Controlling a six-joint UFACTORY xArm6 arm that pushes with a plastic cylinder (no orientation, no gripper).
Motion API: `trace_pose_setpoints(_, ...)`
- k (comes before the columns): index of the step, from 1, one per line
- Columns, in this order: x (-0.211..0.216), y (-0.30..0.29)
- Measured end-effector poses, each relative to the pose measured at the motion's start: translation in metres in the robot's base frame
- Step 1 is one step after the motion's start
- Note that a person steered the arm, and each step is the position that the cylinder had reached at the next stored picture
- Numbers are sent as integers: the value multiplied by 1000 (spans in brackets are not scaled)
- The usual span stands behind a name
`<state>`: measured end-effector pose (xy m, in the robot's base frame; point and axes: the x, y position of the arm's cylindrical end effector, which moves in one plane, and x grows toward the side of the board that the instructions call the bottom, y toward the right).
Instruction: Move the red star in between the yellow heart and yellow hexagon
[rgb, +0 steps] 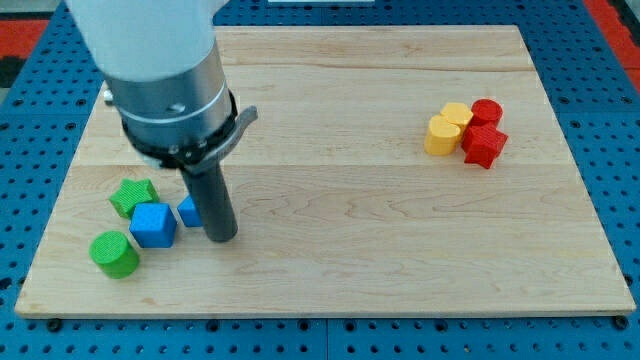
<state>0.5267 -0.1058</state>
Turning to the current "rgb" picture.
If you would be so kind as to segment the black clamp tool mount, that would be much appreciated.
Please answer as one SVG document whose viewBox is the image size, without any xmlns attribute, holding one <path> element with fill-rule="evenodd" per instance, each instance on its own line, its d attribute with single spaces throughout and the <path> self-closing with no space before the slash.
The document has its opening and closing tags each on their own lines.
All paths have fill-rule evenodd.
<svg viewBox="0 0 640 360">
<path fill-rule="evenodd" d="M 235 98 L 229 116 L 211 132 L 204 129 L 205 118 L 198 112 L 189 117 L 151 121 L 121 112 L 127 139 L 143 161 L 154 168 L 180 169 L 200 173 L 224 159 L 240 142 L 245 130 L 258 119 L 258 110 L 249 106 L 237 111 Z"/>
</svg>

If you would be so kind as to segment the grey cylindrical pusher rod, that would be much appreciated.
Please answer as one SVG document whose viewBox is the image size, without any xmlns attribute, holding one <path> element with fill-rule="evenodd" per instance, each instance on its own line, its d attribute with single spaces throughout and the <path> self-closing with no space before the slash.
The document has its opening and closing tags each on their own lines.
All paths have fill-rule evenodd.
<svg viewBox="0 0 640 360">
<path fill-rule="evenodd" d="M 181 175 L 207 237 L 217 243 L 231 240 L 238 225 L 220 164 L 201 172 L 182 170 Z"/>
</svg>

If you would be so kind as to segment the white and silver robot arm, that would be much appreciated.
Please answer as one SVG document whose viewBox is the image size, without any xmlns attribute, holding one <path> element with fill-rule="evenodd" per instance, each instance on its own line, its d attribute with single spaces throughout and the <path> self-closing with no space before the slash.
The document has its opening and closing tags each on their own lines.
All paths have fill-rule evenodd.
<svg viewBox="0 0 640 360">
<path fill-rule="evenodd" d="M 126 137 L 157 168 L 181 172 L 208 238 L 238 225 L 221 170 L 258 117 L 239 110 L 223 70 L 211 0 L 68 0 Z"/>
</svg>

